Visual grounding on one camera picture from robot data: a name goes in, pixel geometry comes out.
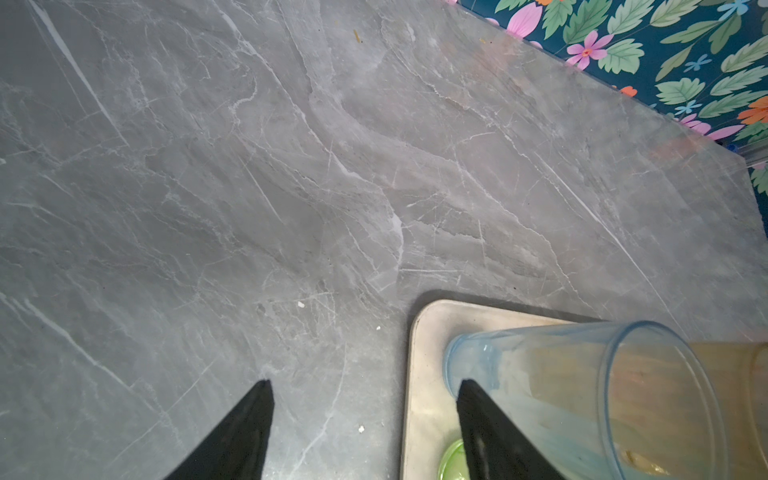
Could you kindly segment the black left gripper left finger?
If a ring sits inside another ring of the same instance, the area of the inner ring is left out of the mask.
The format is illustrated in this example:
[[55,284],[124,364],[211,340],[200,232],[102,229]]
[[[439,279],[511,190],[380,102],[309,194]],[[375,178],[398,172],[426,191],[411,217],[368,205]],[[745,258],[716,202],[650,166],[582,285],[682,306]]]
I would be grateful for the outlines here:
[[258,381],[167,480],[260,480],[275,409],[271,382]]

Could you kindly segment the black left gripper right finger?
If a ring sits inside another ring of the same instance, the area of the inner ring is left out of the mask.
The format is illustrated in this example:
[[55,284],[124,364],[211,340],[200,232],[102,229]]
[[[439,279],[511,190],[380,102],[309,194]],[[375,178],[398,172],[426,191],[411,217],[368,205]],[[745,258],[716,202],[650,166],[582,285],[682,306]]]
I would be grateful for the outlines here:
[[456,400],[472,480],[563,480],[481,386],[464,380]]

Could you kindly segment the green tall plastic tumbler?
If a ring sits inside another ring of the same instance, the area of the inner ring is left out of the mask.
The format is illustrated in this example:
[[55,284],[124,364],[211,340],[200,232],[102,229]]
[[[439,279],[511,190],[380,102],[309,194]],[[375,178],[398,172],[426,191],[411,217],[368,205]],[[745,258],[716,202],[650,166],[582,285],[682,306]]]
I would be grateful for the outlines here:
[[469,480],[466,452],[462,440],[451,443],[444,451],[437,470],[438,480]]

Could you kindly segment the blue tall plastic tumbler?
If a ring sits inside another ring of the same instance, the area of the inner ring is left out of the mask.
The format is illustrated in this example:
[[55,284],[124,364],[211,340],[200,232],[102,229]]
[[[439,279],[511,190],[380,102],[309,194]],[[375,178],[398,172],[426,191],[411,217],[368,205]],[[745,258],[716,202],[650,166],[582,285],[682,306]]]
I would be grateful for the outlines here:
[[476,382],[569,479],[727,479],[724,420],[692,348],[652,321],[454,337],[447,389]]

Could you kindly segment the yellow tall plastic tumbler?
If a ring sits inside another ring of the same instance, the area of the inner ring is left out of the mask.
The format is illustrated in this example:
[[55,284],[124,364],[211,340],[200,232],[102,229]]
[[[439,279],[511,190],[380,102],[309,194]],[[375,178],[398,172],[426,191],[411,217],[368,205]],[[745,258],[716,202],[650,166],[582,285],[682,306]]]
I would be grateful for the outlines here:
[[721,407],[732,479],[767,477],[767,344],[691,345]]

